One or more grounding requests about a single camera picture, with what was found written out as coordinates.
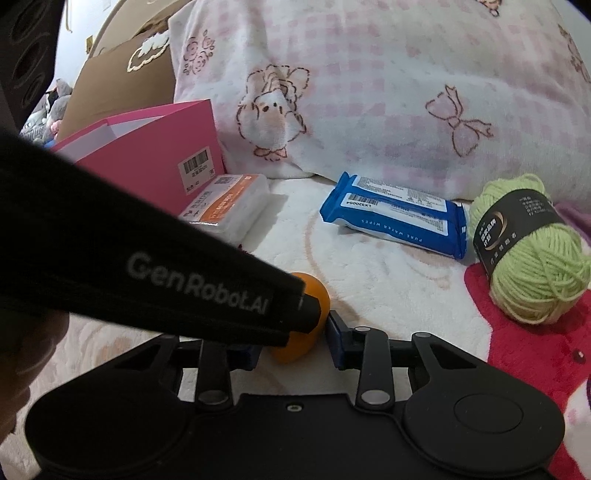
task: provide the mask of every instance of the wet wipes package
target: wet wipes package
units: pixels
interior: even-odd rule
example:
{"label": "wet wipes package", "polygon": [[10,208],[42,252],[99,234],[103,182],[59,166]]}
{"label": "wet wipes package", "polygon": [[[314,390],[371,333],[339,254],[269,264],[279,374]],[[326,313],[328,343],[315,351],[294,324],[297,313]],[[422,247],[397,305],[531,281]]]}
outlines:
{"label": "wet wipes package", "polygon": [[323,220],[456,259],[466,255],[466,212],[427,193],[343,173],[320,208]]}

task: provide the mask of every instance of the black yarn label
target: black yarn label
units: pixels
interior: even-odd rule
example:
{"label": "black yarn label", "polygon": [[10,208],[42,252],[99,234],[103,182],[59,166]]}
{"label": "black yarn label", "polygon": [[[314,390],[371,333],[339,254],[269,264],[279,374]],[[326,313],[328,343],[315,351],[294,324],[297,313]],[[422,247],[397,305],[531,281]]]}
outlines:
{"label": "black yarn label", "polygon": [[519,240],[552,223],[564,220],[536,190],[514,190],[497,200],[476,225],[473,241],[489,280],[501,258]]}

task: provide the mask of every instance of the orange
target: orange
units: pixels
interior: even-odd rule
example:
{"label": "orange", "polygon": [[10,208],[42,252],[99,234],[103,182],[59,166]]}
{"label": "orange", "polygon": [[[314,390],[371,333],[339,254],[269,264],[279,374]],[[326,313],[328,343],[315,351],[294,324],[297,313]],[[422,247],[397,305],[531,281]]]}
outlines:
{"label": "orange", "polygon": [[292,273],[292,275],[304,280],[306,282],[304,293],[316,297],[320,302],[320,319],[318,325],[310,333],[291,332],[290,339],[285,347],[271,348],[271,355],[281,364],[294,362],[312,349],[320,334],[324,331],[326,319],[330,311],[329,293],[320,280],[306,273],[296,272]]}

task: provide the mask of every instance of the green yarn ball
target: green yarn ball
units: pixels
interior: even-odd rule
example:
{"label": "green yarn ball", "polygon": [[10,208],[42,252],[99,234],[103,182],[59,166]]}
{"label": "green yarn ball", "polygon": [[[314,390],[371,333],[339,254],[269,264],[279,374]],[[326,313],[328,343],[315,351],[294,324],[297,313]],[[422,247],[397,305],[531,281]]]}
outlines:
{"label": "green yarn ball", "polygon": [[[487,183],[470,207],[470,240],[486,211],[503,195],[519,189],[537,190],[548,197],[542,181],[532,174]],[[590,280],[591,258],[583,254],[580,235],[554,223],[522,238],[501,258],[492,273],[490,295],[518,322],[555,323],[577,303]]]}

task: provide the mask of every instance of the plush toy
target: plush toy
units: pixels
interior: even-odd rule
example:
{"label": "plush toy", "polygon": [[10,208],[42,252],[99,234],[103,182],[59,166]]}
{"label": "plush toy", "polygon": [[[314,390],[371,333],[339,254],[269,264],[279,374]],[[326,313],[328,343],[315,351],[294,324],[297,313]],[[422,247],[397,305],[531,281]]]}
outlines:
{"label": "plush toy", "polygon": [[51,107],[51,111],[47,116],[47,122],[45,123],[45,131],[43,132],[42,141],[43,144],[49,142],[49,140],[53,140],[56,136],[57,128],[52,126],[55,122],[61,121],[66,114],[66,107],[68,106],[68,102],[70,101],[71,95],[66,95],[63,97],[59,97],[55,102],[53,102],[53,106]]}
{"label": "plush toy", "polygon": [[47,106],[49,107],[49,114],[47,115],[47,122],[45,122],[45,129],[41,137],[41,142],[45,145],[50,140],[53,140],[59,129],[59,125],[54,124],[58,120],[62,120],[66,113],[66,107],[72,96],[72,87],[70,87],[64,80],[56,80],[56,88],[48,95]]}
{"label": "plush toy", "polygon": [[21,130],[21,137],[26,138],[29,142],[36,144],[42,143],[43,133],[45,132],[45,123],[47,122],[47,97],[44,95],[39,103],[29,115],[27,122]]}

